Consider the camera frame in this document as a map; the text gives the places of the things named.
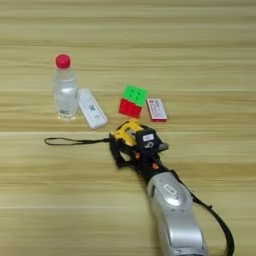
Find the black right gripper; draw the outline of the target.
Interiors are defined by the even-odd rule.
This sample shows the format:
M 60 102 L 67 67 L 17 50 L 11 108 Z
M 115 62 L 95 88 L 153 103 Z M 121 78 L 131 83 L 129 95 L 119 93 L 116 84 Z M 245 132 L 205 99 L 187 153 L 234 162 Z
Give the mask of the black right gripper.
M 153 149 L 139 149 L 137 146 L 127 145 L 123 139 L 116 139 L 112 134 L 109 135 L 109 145 L 112 157 L 118 168 L 133 166 L 136 173 L 143 178 L 146 184 L 156 175 L 169 172 L 169 169 L 163 165 L 159 153 L 169 149 L 169 145 L 160 142 Z M 122 153 L 130 157 L 125 160 Z

